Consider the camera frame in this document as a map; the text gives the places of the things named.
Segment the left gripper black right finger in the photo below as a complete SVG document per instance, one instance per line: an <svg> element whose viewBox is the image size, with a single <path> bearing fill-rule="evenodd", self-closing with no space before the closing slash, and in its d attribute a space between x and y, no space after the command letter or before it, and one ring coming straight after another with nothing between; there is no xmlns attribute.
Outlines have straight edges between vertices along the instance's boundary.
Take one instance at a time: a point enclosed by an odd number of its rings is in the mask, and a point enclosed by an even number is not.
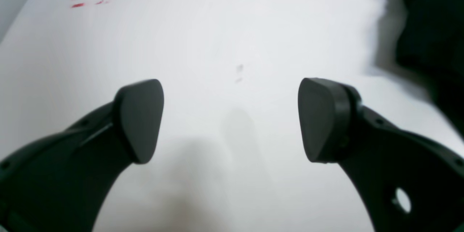
<svg viewBox="0 0 464 232"><path fill-rule="evenodd" d="M375 231L463 231L461 156L363 106L350 85L304 78L297 103L306 156L343 169Z"/></svg>

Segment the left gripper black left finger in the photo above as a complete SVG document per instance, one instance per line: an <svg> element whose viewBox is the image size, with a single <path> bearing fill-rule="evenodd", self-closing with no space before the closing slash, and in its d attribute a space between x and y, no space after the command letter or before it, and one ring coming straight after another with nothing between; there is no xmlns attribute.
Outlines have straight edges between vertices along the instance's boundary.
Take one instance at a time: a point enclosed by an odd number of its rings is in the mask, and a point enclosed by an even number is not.
<svg viewBox="0 0 464 232"><path fill-rule="evenodd" d="M1 161L1 228L91 232L118 176L155 152L163 113L159 80L121 88L69 128Z"/></svg>

